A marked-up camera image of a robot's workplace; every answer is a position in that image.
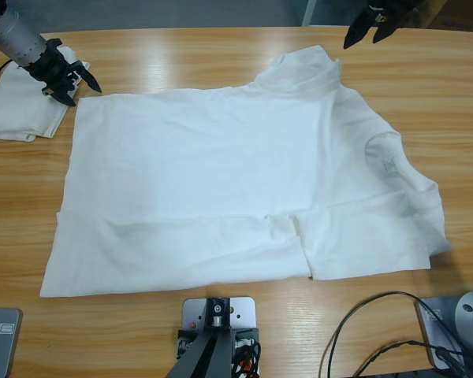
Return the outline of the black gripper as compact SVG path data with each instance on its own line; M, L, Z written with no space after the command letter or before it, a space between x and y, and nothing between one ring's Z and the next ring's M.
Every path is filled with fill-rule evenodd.
M58 49L61 45L60 39L47 40L47 46L40 58L24 69L34 79L44 82L46 86L42 93L52 97L65 106L75 106L70 94L75 90L75 82L81 78L87 85L98 93L101 93L96 78L83 66L81 61L68 63L65 56Z
M350 24L343 48L346 50L358 43L374 24L378 27L374 33L373 43L390 37L417 5L416 0L367 1L367 7Z

